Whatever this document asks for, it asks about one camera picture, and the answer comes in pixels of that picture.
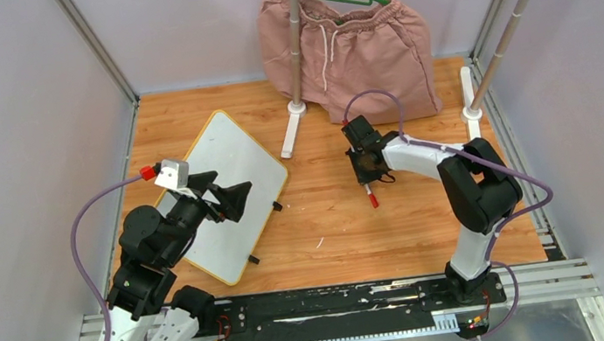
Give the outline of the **yellow framed whiteboard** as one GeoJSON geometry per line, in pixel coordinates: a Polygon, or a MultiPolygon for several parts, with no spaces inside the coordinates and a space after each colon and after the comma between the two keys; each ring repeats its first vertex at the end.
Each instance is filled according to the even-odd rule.
{"type": "Polygon", "coordinates": [[[287,168],[224,111],[211,114],[184,158],[161,166],[156,208],[185,226],[180,257],[225,285],[237,284],[281,208],[287,168]]]}

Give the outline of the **white marker pen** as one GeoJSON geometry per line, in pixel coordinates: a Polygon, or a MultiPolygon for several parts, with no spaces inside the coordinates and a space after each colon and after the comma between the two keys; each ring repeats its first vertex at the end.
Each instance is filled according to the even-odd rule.
{"type": "Polygon", "coordinates": [[[374,209],[378,208],[378,200],[376,199],[376,196],[375,196],[374,192],[372,191],[371,187],[368,184],[364,184],[363,187],[365,188],[365,191],[367,193],[368,199],[371,202],[371,206],[374,209]]]}

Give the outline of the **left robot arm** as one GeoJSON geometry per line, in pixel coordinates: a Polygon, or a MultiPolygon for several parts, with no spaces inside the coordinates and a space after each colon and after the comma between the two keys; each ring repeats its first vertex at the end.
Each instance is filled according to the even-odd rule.
{"type": "Polygon", "coordinates": [[[218,325],[214,297],[192,286],[181,288],[170,307],[165,299],[176,281],[172,269],[196,240],[205,221],[239,222],[253,185],[223,188],[216,171],[191,174],[174,191],[172,208],[162,213],[140,205],[123,221],[120,267],[102,299],[104,326],[99,341],[188,341],[208,336],[218,325]]]}

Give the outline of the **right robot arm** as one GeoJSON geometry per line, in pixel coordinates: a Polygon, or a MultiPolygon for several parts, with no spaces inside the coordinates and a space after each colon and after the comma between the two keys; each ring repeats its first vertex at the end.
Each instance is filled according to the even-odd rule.
{"type": "Polygon", "coordinates": [[[397,130],[381,135],[363,116],[345,122],[342,132],[361,185],[386,182],[394,171],[441,182],[461,228],[444,271],[448,295],[459,305],[473,303],[489,273],[496,230],[523,197],[520,184],[493,146],[480,137],[449,145],[415,140],[397,130]]]}

